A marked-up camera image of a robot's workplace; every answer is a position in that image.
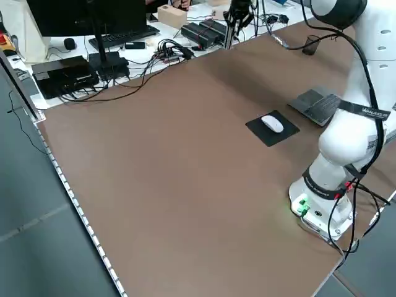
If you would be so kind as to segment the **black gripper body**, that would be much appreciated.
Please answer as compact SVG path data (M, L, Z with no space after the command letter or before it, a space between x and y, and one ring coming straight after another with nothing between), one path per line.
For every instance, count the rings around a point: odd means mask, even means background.
M228 12L231 15L248 15L250 7L251 0L231 0Z

